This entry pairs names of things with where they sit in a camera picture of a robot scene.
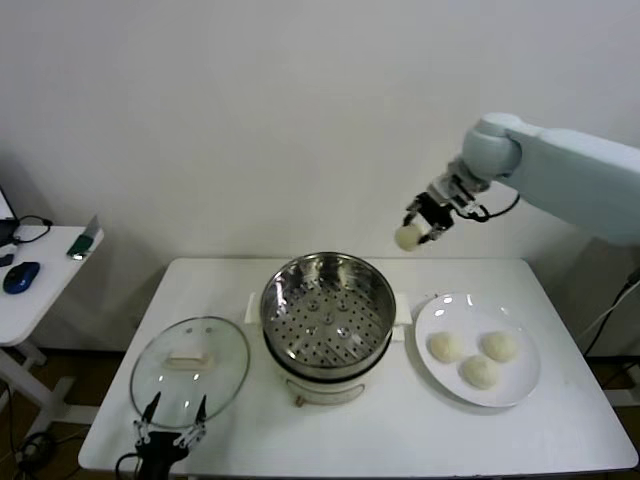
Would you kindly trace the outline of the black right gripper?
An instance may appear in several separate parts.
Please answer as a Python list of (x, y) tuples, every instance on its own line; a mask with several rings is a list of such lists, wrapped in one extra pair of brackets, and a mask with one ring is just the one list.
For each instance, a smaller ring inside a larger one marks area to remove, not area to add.
[(418, 225), (418, 245), (438, 240), (453, 226), (450, 206), (448, 204), (441, 205), (427, 192), (416, 196), (406, 207), (404, 224), (412, 224), (416, 217), (427, 223)]

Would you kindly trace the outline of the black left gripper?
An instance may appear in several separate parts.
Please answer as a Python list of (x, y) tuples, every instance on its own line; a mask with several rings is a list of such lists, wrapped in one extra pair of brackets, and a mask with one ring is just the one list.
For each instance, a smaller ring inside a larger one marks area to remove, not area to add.
[(184, 460), (192, 446), (199, 443), (206, 434), (206, 400), (202, 397), (194, 422), (182, 433), (154, 431), (149, 426), (161, 398), (157, 392), (145, 407), (140, 419), (133, 422), (136, 434), (135, 450), (141, 459), (138, 478), (144, 480), (167, 480), (172, 466)]

